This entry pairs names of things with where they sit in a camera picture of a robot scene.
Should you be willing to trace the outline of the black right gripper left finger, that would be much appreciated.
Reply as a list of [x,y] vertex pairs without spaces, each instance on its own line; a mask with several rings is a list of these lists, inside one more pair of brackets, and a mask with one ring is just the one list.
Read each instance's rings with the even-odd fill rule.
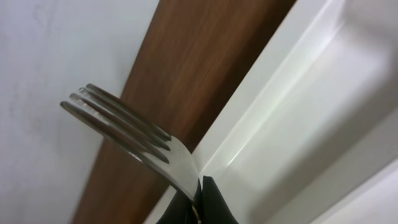
[[198,224],[199,219],[193,206],[197,202],[199,202],[198,192],[194,195],[192,203],[185,194],[177,191],[157,224]]

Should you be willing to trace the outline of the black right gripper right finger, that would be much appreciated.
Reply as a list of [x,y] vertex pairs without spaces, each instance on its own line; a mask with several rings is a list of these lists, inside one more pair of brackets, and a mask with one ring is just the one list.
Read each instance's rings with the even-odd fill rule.
[[212,177],[203,176],[202,202],[204,224],[238,224]]

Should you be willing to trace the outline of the steel fork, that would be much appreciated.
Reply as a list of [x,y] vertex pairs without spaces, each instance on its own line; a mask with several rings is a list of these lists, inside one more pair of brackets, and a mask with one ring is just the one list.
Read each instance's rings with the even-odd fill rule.
[[164,177],[192,203],[197,201],[198,169],[192,154],[178,138],[94,84],[72,93],[60,106]]

